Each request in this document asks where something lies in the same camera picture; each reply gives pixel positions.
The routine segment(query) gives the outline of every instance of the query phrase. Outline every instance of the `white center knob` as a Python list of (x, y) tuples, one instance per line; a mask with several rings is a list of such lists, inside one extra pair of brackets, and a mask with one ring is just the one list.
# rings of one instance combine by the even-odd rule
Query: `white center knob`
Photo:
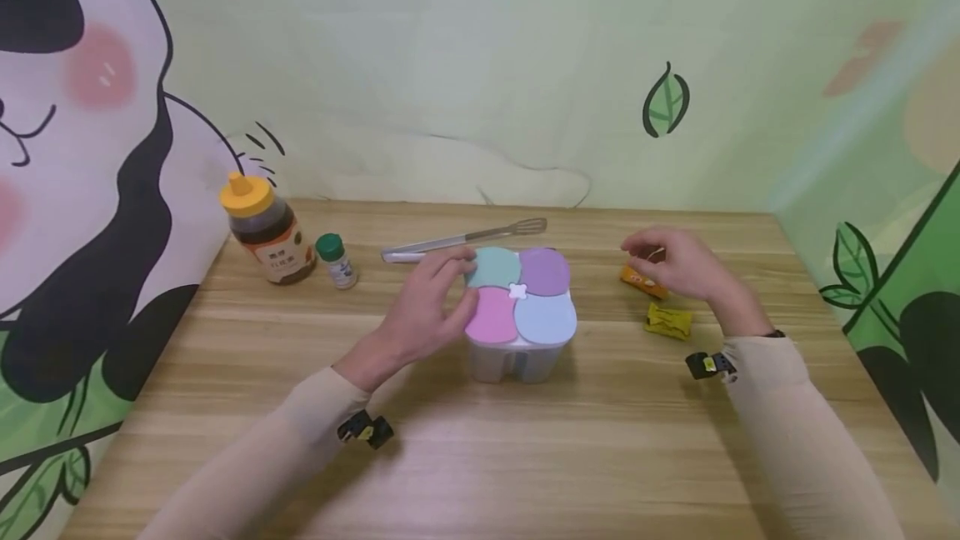
[(527, 285), (526, 283), (511, 283), (510, 285), (510, 298), (516, 298), (518, 300), (523, 300), (527, 297)]

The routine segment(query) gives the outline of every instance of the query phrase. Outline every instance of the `cartoon panda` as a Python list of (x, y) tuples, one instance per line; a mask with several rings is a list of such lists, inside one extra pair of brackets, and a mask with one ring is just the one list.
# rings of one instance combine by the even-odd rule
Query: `cartoon panda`
[(2, 538), (59, 532), (227, 236), (251, 163), (172, 50), (154, 0), (0, 0)]

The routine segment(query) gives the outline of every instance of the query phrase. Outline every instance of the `light green wall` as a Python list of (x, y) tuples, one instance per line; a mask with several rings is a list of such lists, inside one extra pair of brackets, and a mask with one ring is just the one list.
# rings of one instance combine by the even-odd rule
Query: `light green wall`
[[(157, 1), (168, 90), (241, 142), (264, 123), (285, 192), (749, 211), (858, 37), (927, 0)], [(654, 138), (667, 61), (689, 109)]]

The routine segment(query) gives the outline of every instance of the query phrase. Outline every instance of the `panda cheek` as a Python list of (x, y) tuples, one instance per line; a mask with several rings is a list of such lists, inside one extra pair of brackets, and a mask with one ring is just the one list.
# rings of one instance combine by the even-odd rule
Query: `panda cheek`
[(89, 22), (66, 59), (64, 83), (71, 103), (87, 111), (122, 108), (137, 91), (130, 43), (114, 29)]
[(19, 223), (25, 214), (26, 204), (17, 187), (0, 177), (0, 254), (17, 236)]

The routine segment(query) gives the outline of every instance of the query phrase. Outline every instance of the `teal lid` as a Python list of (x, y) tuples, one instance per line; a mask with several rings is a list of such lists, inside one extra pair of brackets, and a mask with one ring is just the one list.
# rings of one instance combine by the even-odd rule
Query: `teal lid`
[(343, 250), (343, 240), (337, 234), (323, 234), (318, 237), (314, 248), (317, 249), (317, 255), (328, 263), (333, 263), (346, 252)]

